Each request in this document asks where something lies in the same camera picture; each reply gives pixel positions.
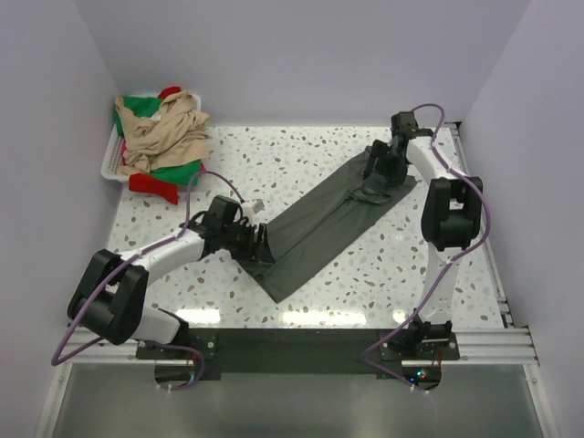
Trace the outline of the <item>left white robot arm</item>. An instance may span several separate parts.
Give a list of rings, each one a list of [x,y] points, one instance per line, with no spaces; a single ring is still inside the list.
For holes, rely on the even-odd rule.
[[[61,364],[92,345],[87,342],[64,351],[77,327],[94,333],[96,343],[120,345],[136,340],[169,358],[183,355],[202,362],[184,319],[163,309],[146,308],[148,288],[172,271],[218,251],[228,252],[236,261],[273,265],[267,226],[254,222],[255,213],[251,203],[218,195],[207,210],[189,216],[162,239],[122,253],[108,249],[95,253],[68,304],[69,325],[52,364]]]

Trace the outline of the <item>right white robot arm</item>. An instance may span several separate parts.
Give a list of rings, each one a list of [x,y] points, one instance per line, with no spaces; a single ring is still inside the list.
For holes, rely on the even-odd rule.
[[[422,209],[422,237],[428,245],[428,264],[422,298],[396,329],[366,348],[375,349],[393,340],[414,357],[428,358],[452,334],[452,303],[456,278],[463,258],[485,241],[479,237],[486,213],[483,182],[458,170],[436,148],[437,129],[419,126],[415,110],[391,116],[391,140],[371,146],[363,177],[381,176],[391,188],[405,185],[412,165],[428,185]]]

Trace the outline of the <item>dark grey t shirt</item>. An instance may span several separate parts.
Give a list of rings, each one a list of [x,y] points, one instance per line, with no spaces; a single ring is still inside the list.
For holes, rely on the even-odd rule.
[[[274,264],[239,263],[276,303],[305,285],[415,188],[411,175],[398,187],[388,187],[378,173],[365,179],[369,157],[366,149],[346,161],[267,224]]]

